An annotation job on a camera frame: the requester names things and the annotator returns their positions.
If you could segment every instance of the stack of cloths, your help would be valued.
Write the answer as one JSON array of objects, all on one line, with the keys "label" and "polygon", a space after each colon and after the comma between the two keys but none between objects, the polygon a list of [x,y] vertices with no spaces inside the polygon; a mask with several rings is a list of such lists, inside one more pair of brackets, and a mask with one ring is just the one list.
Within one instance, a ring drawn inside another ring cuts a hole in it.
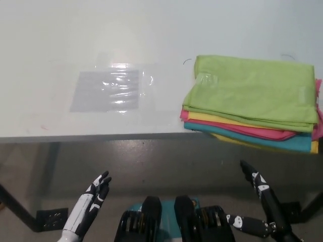
[{"label": "stack of cloths", "polygon": [[258,148],[318,153],[321,80],[315,81],[313,66],[201,55],[194,73],[184,128]]}]

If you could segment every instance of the concrete floor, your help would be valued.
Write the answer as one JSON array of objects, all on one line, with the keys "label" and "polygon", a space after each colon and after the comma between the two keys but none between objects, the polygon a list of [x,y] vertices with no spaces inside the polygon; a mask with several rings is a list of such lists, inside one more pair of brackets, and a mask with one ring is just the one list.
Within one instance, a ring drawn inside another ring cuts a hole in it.
[{"label": "concrete floor", "polygon": [[[264,218],[239,160],[253,164],[284,201],[309,201],[323,190],[319,155],[278,154],[222,143],[215,139],[131,140],[92,143],[0,145],[0,183],[33,213],[73,208],[98,174],[108,169],[111,191],[86,241],[113,241],[120,216],[147,195],[162,199],[188,194],[202,206]],[[294,225],[305,241],[322,241],[323,214]],[[237,242],[260,241],[234,231]],[[0,212],[0,241],[57,241],[60,231],[32,233],[8,209]]]}]

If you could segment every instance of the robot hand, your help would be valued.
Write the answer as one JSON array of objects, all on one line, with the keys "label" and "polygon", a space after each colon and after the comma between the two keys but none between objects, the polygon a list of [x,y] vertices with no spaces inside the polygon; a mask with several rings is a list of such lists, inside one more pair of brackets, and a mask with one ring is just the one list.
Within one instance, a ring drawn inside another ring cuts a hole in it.
[{"label": "robot hand", "polygon": [[111,177],[106,171],[89,186],[77,201],[69,216],[62,237],[58,242],[80,242],[95,220],[100,207],[109,193]]},{"label": "robot hand", "polygon": [[241,161],[240,165],[247,181],[251,183],[261,201],[267,221],[228,214],[228,223],[242,232],[258,237],[271,235],[277,242],[301,242],[302,240],[293,233],[274,191],[261,174],[245,161]]}]

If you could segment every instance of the yellow cloth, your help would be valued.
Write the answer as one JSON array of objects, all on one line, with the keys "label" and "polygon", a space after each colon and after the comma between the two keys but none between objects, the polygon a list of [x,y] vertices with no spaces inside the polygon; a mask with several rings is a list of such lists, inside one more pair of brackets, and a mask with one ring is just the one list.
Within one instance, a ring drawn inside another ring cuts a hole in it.
[{"label": "yellow cloth", "polygon": [[209,122],[217,122],[222,124],[229,124],[229,125],[240,125],[245,127],[252,127],[252,128],[258,128],[258,129],[270,129],[275,130],[273,128],[268,127],[262,127],[262,126],[256,126],[256,125],[248,125],[244,124],[238,121],[234,121],[225,117],[219,117],[215,115],[205,114],[205,113],[198,113],[198,112],[188,112],[188,119],[197,119],[197,120],[203,120],[203,121],[209,121]]},{"label": "yellow cloth", "polygon": [[[268,148],[266,146],[254,145],[254,144],[242,142],[242,141],[239,141],[239,140],[234,140],[234,139],[222,136],[222,135],[217,135],[217,134],[211,134],[211,135],[215,136],[216,138],[218,138],[221,141],[229,142],[229,143],[233,143],[233,144],[244,145],[244,146],[248,146],[248,147],[252,147],[252,148],[271,150],[271,151],[285,151],[285,150],[282,150],[282,149]],[[311,153],[312,154],[318,154],[318,141],[312,141],[312,143],[311,143]]]}]

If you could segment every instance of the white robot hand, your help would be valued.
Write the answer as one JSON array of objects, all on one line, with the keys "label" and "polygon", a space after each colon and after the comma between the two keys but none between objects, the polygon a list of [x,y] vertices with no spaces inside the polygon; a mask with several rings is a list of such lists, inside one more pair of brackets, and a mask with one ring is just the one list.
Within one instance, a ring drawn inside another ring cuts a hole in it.
[{"label": "white robot hand", "polygon": [[77,201],[69,216],[62,237],[58,242],[80,242],[95,220],[99,209],[109,193],[111,177],[106,171],[89,186],[86,192]]}]

